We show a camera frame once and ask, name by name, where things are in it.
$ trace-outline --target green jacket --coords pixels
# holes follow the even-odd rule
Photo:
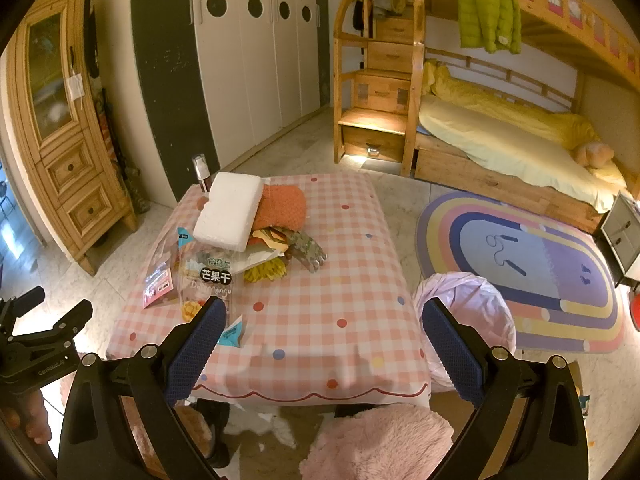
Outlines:
[[[460,46],[493,54],[520,53],[522,22],[518,0],[458,0]]]

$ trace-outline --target white tag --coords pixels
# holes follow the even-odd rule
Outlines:
[[[66,87],[72,101],[84,95],[84,85],[82,84],[82,74],[73,74],[66,79]]]

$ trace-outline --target pink and white tablecloth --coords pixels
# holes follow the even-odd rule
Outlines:
[[[430,375],[420,323],[369,178],[281,176],[269,184],[302,189],[305,231],[328,260],[315,274],[292,260],[283,279],[235,289],[241,347],[216,346],[193,395],[277,404],[427,404]],[[201,195],[197,186],[188,190],[156,243],[178,226],[193,229]],[[183,322],[177,302],[142,308],[142,274],[116,322],[107,350],[114,358],[159,344]]]

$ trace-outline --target colorful rug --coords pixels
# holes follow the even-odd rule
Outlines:
[[[609,269],[578,229],[471,193],[431,202],[416,229],[424,276],[488,279],[516,323],[518,348],[611,352],[623,338]]]

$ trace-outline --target white foam block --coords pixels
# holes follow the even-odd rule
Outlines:
[[[259,176],[218,173],[193,237],[204,244],[242,252],[246,249],[264,184]]]

